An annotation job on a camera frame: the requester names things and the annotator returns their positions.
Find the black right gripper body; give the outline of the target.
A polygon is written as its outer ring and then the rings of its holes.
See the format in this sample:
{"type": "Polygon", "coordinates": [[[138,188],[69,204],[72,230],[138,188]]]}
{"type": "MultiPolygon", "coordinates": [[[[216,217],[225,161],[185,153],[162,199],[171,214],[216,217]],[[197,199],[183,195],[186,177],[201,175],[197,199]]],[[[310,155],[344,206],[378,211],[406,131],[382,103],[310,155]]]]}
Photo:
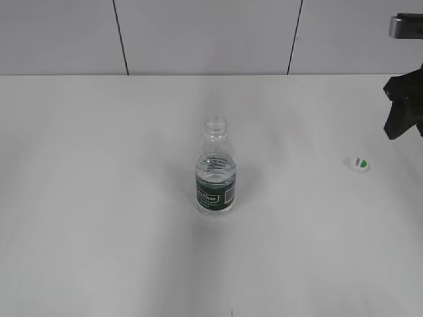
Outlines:
{"type": "Polygon", "coordinates": [[[390,101],[422,99],[422,68],[391,77],[383,90],[390,101]]]}

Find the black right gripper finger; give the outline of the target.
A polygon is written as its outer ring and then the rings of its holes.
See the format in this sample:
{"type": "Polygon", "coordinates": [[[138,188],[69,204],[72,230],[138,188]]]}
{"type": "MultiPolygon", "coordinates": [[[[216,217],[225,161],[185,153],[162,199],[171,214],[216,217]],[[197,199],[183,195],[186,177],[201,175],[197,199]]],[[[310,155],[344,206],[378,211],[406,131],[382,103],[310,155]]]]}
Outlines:
{"type": "Polygon", "coordinates": [[[388,139],[397,139],[412,127],[418,128],[418,100],[411,98],[393,100],[384,125],[388,139]]]}
{"type": "Polygon", "coordinates": [[[416,128],[419,131],[420,136],[423,137],[423,121],[422,120],[416,122],[416,128]]]}

